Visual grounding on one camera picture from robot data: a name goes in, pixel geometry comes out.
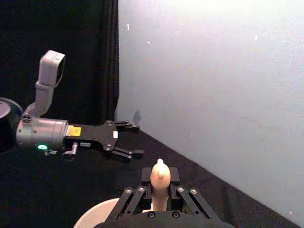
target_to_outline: black fabric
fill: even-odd
[[[45,117],[98,124],[114,119],[118,100],[118,0],[0,2],[0,96],[24,109],[35,100],[39,60],[66,54]]]
[[[20,149],[0,155],[0,227],[72,227],[94,205],[140,185],[143,167],[162,158],[179,170],[182,185],[196,187],[225,222],[237,228],[297,228],[196,163],[140,132],[120,133],[118,146],[143,149],[130,164],[79,150],[73,163]]]

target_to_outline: beige object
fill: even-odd
[[[168,187],[170,185],[170,170],[162,159],[157,160],[151,172],[153,210],[167,210]]]

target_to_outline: black curtain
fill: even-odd
[[[0,3],[0,96],[35,100],[39,60],[66,54],[64,76],[43,117],[101,124],[118,101],[118,0],[8,0]]]

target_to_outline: cylindrical motor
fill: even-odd
[[[17,128],[17,145],[59,151],[63,148],[67,128],[67,120],[43,119],[24,114]]]

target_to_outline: white label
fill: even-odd
[[[89,142],[81,142],[80,143],[80,146],[84,146],[84,147],[91,147],[91,143],[89,143]]]
[[[57,154],[57,151],[49,150],[49,153],[50,153],[50,154]]]
[[[113,131],[113,138],[118,139],[118,131]]]

